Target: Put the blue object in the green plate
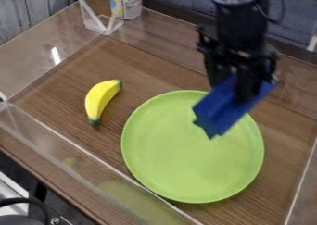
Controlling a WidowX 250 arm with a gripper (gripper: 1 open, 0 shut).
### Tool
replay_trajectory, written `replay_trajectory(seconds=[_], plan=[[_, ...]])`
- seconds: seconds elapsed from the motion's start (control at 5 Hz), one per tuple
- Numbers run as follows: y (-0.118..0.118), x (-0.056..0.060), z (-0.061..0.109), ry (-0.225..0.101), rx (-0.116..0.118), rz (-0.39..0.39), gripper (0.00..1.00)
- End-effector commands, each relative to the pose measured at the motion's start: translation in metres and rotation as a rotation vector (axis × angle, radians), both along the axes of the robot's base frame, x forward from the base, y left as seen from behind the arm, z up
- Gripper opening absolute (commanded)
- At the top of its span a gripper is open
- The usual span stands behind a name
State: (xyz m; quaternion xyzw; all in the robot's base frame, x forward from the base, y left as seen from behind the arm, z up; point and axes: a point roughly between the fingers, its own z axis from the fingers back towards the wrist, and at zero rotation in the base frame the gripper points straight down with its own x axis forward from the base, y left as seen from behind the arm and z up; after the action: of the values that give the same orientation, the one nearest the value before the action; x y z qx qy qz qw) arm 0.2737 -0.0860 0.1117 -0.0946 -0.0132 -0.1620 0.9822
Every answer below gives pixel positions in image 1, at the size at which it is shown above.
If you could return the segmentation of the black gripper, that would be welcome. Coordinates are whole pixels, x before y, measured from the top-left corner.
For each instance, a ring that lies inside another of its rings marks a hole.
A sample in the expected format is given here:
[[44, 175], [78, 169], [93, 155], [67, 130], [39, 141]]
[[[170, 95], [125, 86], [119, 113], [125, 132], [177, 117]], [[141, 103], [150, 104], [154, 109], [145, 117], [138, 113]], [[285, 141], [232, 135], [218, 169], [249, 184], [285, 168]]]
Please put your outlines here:
[[279, 53], [265, 46], [260, 50], [241, 50], [224, 44], [212, 34], [212, 27], [197, 28], [197, 50], [204, 55], [209, 83], [216, 87], [233, 73], [237, 73], [236, 97], [240, 101], [254, 98], [264, 81], [276, 80]]

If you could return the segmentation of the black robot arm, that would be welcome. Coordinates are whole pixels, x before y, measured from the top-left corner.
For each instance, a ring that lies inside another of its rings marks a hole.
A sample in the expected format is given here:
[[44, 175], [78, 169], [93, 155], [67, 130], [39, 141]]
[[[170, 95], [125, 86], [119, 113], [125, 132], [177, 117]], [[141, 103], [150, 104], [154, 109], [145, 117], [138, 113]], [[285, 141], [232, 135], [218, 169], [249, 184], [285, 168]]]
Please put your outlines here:
[[265, 83], [276, 82], [279, 52], [266, 44], [270, 24], [283, 22], [287, 5], [270, 15], [270, 0], [212, 0], [216, 27], [197, 29], [197, 49], [204, 55], [209, 83], [218, 86], [234, 76], [233, 93], [245, 102], [260, 95]]

